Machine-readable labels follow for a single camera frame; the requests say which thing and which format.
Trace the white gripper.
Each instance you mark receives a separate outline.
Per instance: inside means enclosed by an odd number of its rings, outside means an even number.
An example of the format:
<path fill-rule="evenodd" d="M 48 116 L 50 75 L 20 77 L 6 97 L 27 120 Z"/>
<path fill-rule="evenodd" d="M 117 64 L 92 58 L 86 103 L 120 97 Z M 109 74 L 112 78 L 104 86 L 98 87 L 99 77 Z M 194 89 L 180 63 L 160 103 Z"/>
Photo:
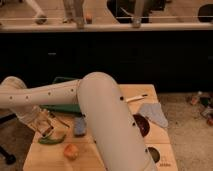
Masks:
<path fill-rule="evenodd" d="M 50 120 L 47 118 L 46 112 L 43 111 L 39 106 L 23 106 L 16 107 L 14 113 L 18 119 L 35 132 L 39 132 L 43 137 L 49 136 L 53 131 L 53 126 Z M 70 128 L 70 126 L 58 118 L 55 114 L 50 112 L 48 116 L 62 124 L 63 126 Z"/>

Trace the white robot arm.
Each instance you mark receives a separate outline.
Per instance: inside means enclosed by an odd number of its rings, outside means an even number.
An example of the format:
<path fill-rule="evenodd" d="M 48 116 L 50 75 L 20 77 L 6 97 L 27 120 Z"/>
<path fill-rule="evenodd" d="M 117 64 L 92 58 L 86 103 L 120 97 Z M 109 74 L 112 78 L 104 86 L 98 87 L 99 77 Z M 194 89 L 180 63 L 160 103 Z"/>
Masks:
<path fill-rule="evenodd" d="M 0 83 L 0 109 L 13 111 L 19 120 L 42 136 L 54 130 L 41 114 L 42 105 L 77 103 L 107 171 L 157 171 L 140 129 L 116 81 L 103 72 L 81 79 L 28 88 L 13 76 Z"/>

